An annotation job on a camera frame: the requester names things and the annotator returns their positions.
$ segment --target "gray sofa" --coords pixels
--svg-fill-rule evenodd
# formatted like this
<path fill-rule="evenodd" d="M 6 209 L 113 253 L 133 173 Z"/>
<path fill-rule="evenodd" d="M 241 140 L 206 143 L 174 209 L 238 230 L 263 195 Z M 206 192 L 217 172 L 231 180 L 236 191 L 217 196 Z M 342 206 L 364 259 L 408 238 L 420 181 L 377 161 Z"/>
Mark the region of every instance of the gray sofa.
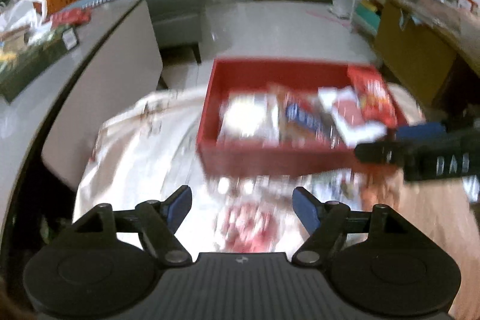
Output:
<path fill-rule="evenodd" d="M 202 39 L 200 17 L 205 0 L 146 0 L 158 47 L 190 46 L 198 64 Z"/>

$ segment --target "blue label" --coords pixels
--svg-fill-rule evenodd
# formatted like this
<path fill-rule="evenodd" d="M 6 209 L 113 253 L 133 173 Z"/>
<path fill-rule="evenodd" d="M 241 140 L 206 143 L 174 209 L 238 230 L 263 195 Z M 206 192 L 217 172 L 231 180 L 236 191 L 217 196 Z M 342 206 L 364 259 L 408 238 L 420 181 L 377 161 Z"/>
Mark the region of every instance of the blue label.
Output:
<path fill-rule="evenodd" d="M 303 110 L 298 103 L 290 103 L 286 106 L 285 116 L 287 121 L 294 121 L 302 127 L 311 130 L 315 134 L 323 129 L 322 122 L 313 115 Z"/>

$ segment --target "red box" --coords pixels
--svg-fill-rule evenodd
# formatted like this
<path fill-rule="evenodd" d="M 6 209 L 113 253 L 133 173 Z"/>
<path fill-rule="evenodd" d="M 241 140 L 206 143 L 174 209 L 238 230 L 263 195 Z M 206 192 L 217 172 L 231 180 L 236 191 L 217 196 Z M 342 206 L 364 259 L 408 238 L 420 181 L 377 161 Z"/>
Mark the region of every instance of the red box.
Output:
<path fill-rule="evenodd" d="M 371 66 L 361 67 L 376 72 Z M 339 168 L 368 171 L 368 166 L 360 164 L 353 150 L 347 147 L 217 144 L 221 126 L 220 105 L 231 92 L 267 91 L 270 83 L 310 93 L 316 92 L 319 87 L 344 88 L 351 85 L 346 71 L 347 64 L 291 58 L 215 60 L 197 136 L 197 151 L 205 173 L 244 178 L 256 175 L 298 176 Z M 394 105 L 398 124 L 406 125 L 402 111 L 396 102 Z"/>

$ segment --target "tile floor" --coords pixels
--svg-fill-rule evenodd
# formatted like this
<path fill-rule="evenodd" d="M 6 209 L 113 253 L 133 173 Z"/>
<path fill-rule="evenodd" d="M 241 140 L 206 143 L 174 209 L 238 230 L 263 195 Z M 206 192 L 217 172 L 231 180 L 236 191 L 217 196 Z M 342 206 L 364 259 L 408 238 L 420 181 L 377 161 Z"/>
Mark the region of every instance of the tile floor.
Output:
<path fill-rule="evenodd" d="M 350 33 L 348 21 L 328 12 L 328 5 L 253 1 L 210 4 L 202 19 L 202 64 L 189 49 L 164 60 L 163 79 L 169 88 L 208 84 L 213 59 L 223 56 L 273 56 L 371 63 L 376 60 L 367 41 Z"/>

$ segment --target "screw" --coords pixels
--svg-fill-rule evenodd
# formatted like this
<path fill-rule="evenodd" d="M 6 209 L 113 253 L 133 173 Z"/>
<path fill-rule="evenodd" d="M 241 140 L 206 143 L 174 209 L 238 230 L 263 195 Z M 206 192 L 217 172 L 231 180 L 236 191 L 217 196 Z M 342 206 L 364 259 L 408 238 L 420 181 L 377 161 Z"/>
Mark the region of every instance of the screw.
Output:
<path fill-rule="evenodd" d="M 320 259 L 320 255 L 314 251 L 302 251 L 297 254 L 297 260 L 301 263 L 312 264 Z"/>
<path fill-rule="evenodd" d="M 188 260 L 188 254 L 185 251 L 172 250 L 166 253 L 165 260 L 168 263 L 183 263 Z"/>

